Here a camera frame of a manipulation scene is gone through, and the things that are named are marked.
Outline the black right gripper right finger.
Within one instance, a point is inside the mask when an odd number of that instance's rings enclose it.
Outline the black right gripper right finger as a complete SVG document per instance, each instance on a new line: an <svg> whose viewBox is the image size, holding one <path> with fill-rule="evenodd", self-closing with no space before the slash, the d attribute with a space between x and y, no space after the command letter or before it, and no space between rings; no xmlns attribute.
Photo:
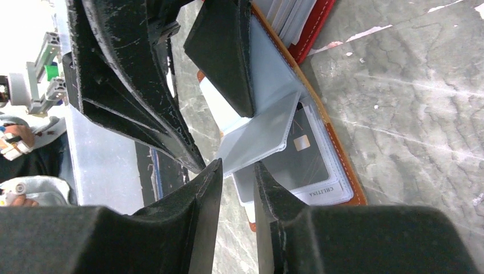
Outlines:
<svg viewBox="0 0 484 274"><path fill-rule="evenodd" d="M407 205L308 205L254 167L260 273L478 273L441 211Z"/></svg>

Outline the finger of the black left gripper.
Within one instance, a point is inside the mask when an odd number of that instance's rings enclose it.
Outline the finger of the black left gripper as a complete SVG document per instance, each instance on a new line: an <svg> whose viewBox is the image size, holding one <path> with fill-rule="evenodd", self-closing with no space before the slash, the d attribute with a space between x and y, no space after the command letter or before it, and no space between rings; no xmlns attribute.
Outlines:
<svg viewBox="0 0 484 274"><path fill-rule="evenodd" d="M67 1L80 112L190 171L205 162L171 95L156 47L184 1Z"/></svg>
<svg viewBox="0 0 484 274"><path fill-rule="evenodd" d="M255 115L250 60L250 1L204 1L184 51L242 117Z"/></svg>

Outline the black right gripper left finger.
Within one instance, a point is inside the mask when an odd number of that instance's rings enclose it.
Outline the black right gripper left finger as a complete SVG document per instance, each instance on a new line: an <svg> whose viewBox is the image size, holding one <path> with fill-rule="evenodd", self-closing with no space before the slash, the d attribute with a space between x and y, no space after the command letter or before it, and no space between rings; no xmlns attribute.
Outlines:
<svg viewBox="0 0 484 274"><path fill-rule="evenodd" d="M132 215L106 207L1 208L2 273L211 273L221 159Z"/></svg>

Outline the brown leather card holder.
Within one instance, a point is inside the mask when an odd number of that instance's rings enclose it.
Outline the brown leather card holder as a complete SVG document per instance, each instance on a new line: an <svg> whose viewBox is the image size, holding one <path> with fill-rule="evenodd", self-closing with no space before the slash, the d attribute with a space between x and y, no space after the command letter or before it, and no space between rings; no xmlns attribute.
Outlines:
<svg viewBox="0 0 484 274"><path fill-rule="evenodd" d="M310 205L366 205L367 198L321 99L263 12L252 7L252 79L256 115L243 118L202 73L200 89L221 133L217 157L256 230L256 162Z"/></svg>

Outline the person in background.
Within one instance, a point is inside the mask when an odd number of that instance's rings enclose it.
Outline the person in background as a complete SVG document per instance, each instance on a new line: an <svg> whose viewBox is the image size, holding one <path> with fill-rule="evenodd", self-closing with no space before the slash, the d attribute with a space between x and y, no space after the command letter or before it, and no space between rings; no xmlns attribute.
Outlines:
<svg viewBox="0 0 484 274"><path fill-rule="evenodd" d="M26 192L11 196L11 207L75 206L69 185L69 148L64 118L51 116L29 124L19 116L1 113L1 132L19 137L24 146L13 160L1 155L1 184L22 183Z"/></svg>

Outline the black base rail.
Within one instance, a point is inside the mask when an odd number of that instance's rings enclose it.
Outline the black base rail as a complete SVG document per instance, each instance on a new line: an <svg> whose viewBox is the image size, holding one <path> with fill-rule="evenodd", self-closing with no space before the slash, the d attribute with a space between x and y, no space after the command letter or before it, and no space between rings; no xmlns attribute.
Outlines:
<svg viewBox="0 0 484 274"><path fill-rule="evenodd" d="M136 143L136 156L144 205L149 205L189 182L188 170L164 153Z"/></svg>

